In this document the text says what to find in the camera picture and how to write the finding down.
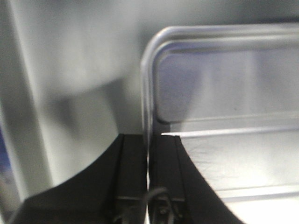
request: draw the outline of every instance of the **black plastic piece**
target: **black plastic piece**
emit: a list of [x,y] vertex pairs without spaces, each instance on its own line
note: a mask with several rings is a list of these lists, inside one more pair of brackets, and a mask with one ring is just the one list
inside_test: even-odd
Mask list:
[[[166,188],[175,213],[179,217],[172,222],[190,224],[174,137],[157,136],[152,144],[149,159],[149,190]],[[172,214],[165,196],[158,196],[149,203],[149,216],[152,224],[170,223]]]
[[212,190],[175,137],[186,204],[194,224],[243,224]]
[[[142,149],[141,136],[120,134],[85,170],[65,183],[27,199],[10,224],[116,222],[117,205],[124,197],[134,198],[136,202],[146,191],[145,157],[142,158],[145,153]],[[130,224],[136,224],[136,216],[136,213],[129,214]]]
[[146,193],[147,161],[142,136],[126,135],[116,184],[116,223],[140,224],[140,203]]

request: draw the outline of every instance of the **aluminum tray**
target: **aluminum tray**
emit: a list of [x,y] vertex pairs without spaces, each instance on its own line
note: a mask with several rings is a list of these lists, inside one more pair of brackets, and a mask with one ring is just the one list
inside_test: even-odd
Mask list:
[[299,24],[170,27],[142,59],[143,127],[179,135],[244,222],[299,223]]

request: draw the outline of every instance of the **metal tray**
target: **metal tray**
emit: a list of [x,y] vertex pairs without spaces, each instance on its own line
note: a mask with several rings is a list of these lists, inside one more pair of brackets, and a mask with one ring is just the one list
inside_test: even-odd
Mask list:
[[246,223],[299,223],[299,24],[170,27],[142,59],[143,127],[179,135]]

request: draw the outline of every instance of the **metal surface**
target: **metal surface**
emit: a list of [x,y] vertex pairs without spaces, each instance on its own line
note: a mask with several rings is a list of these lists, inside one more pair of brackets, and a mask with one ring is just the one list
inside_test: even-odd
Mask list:
[[299,18],[293,0],[0,6],[1,127],[21,200],[88,166],[117,133],[142,133],[139,63],[157,31]]
[[298,67],[296,23],[167,28],[143,58],[145,138],[181,136],[244,222],[299,222]]

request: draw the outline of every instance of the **black wire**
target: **black wire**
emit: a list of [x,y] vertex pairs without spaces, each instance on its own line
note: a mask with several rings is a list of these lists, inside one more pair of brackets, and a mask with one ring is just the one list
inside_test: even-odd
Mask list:
[[166,196],[165,201],[167,203],[168,209],[170,210],[170,217],[169,217],[168,224],[173,224],[174,219],[179,219],[179,215],[176,213],[175,209],[173,208],[173,204],[167,188],[159,187],[159,188],[151,189],[142,198],[141,205],[140,205],[140,218],[139,218],[140,224],[144,223],[147,204],[154,198],[161,195]]

